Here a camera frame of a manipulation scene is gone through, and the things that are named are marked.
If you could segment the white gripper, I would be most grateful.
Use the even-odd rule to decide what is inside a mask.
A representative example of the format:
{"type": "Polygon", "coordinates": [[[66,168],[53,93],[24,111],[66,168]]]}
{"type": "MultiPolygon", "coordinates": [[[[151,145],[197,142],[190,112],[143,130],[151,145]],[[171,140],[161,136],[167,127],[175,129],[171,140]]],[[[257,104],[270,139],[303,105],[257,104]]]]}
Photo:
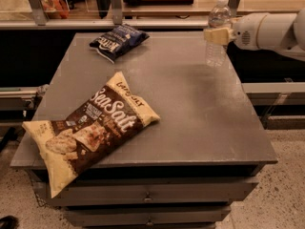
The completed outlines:
{"type": "Polygon", "coordinates": [[[239,49],[256,51],[259,49],[257,43],[258,31],[267,15],[267,12],[263,12],[251,13],[239,17],[237,21],[233,23],[234,30],[230,28],[206,29],[203,31],[204,38],[207,42],[216,45],[228,45],[234,40],[234,43],[239,49]]]}

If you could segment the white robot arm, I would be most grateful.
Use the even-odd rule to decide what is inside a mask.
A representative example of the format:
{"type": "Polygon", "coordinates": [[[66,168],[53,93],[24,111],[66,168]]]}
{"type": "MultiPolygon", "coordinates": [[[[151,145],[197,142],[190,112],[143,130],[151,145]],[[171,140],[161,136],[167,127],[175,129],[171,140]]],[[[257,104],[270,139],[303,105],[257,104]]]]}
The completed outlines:
{"type": "Polygon", "coordinates": [[[305,10],[297,13],[256,12],[232,19],[230,27],[204,30],[207,42],[239,49],[266,50],[305,61],[305,10]]]}

